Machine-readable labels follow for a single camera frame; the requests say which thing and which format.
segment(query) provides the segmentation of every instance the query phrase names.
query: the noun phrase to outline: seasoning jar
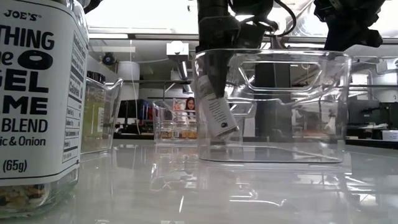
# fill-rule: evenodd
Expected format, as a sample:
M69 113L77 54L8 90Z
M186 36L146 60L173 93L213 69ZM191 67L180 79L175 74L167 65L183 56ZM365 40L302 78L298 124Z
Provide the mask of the seasoning jar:
M188 138L189 138L189 128L188 128L188 125L185 125L185 126L182 128L182 138L183 138L183 139L188 139Z
M188 138L189 139L196 139L198 134L197 134L197 123L196 121L190 121L188 123Z
M0 218L9 218L52 208L77 183L88 29L76 0L0 4Z
M186 127L185 121L175 121L175 126L173 130L173 138L174 139L184 139L183 132L186 131L184 128Z
M163 121L160 125L160 138L171 139L173 137L173 123L171 121Z

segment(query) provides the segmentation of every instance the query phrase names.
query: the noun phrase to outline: woman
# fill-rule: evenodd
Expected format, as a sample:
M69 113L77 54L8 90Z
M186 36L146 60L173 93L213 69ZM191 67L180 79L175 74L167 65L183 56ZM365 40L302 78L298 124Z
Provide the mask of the woman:
M190 110L187 112L187 121L194 121L195 118L195 99L194 97L189 97L185 102L185 110Z

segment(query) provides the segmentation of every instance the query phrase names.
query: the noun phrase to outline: white table surface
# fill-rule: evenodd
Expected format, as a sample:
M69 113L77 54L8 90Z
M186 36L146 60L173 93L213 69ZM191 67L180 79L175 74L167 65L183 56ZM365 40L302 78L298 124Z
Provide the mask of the white table surface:
M335 167L200 161L195 148L115 141L51 212L0 223L398 223L398 151L349 146Z

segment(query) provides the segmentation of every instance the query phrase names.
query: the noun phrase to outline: jar label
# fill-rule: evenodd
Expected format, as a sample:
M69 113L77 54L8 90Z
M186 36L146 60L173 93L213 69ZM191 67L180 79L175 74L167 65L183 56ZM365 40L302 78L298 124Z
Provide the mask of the jar label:
M217 98L207 75L198 79L200 105L214 137L222 137L238 130L236 120L225 98Z
M84 138L102 138L105 97L104 90L87 87L83 122Z
M0 186L53 182L79 166L82 22L56 2L1 0Z

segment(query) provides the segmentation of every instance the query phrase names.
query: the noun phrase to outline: food item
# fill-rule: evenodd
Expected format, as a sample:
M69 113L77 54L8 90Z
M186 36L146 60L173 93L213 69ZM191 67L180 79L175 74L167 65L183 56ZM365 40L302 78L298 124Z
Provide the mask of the food item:
M175 139L184 139L184 132L186 132L185 121L176 121L176 125L173 131L173 138Z
M0 218L8 218L52 208L77 183L88 30L74 0L1 0L1 9Z
M189 139L196 139L197 134L197 123L196 121L190 121L188 124L188 138Z
M173 137L173 123L164 121L160 128L160 138L170 139Z

